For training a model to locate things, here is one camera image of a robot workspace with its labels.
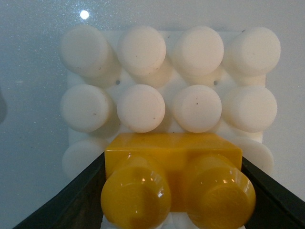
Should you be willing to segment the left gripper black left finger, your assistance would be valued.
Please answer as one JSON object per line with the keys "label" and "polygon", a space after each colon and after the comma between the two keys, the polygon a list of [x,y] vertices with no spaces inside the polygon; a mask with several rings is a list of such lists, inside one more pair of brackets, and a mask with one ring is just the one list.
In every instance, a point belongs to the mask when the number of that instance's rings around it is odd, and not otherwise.
{"label": "left gripper black left finger", "polygon": [[16,229],[99,229],[105,184],[104,154],[98,156],[55,197],[15,226]]}

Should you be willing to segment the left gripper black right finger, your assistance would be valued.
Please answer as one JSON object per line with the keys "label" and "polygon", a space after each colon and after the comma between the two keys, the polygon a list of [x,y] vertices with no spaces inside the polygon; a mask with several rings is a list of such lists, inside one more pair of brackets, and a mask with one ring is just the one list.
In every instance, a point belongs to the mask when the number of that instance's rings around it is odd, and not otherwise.
{"label": "left gripper black right finger", "polygon": [[247,229],[303,229],[305,202],[283,187],[246,158],[242,172],[252,182],[256,193],[253,215],[245,224]]}

